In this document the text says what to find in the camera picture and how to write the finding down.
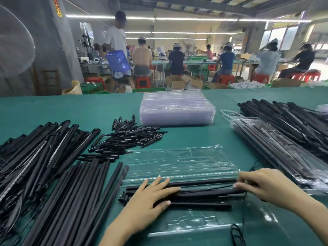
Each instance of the beige sack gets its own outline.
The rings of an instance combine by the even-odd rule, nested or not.
[[[80,82],[77,80],[72,80],[72,87],[63,90],[62,95],[65,94],[82,95]]]

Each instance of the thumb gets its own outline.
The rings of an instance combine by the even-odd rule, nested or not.
[[[166,208],[170,206],[170,204],[171,201],[163,201],[162,203],[158,204],[155,208],[153,208],[155,216],[157,217],[159,214],[165,211]]]
[[[260,188],[248,185],[248,184],[243,183],[243,182],[237,182],[233,185],[233,187],[236,188],[236,189],[240,189],[240,190],[244,190],[246,192],[252,193],[255,196],[258,196],[261,193]]]

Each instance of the pants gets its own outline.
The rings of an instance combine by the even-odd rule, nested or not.
[[[222,75],[231,75],[232,74],[232,69],[220,69],[218,70],[214,76],[213,76],[213,80],[212,80],[212,83],[217,83],[217,79],[219,78],[219,76],[222,76]]]
[[[292,68],[288,68],[285,70],[282,70],[281,73],[279,74],[278,78],[287,78],[288,76],[295,74],[295,73],[301,73],[301,72],[306,72],[306,70],[301,70],[297,67],[292,67]]]

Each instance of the left hand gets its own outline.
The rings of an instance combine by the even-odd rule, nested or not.
[[[148,180],[146,179],[113,221],[113,224],[116,224],[116,226],[125,228],[127,230],[126,234],[129,237],[154,222],[158,215],[171,204],[170,201],[163,201],[153,208],[154,203],[180,191],[180,187],[165,188],[170,182],[170,178],[159,183],[161,179],[158,176],[149,186],[147,186]]]

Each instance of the right hand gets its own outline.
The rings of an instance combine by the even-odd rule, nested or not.
[[[277,169],[240,171],[234,188],[250,192],[261,200],[290,211],[295,211],[301,203],[313,199]]]

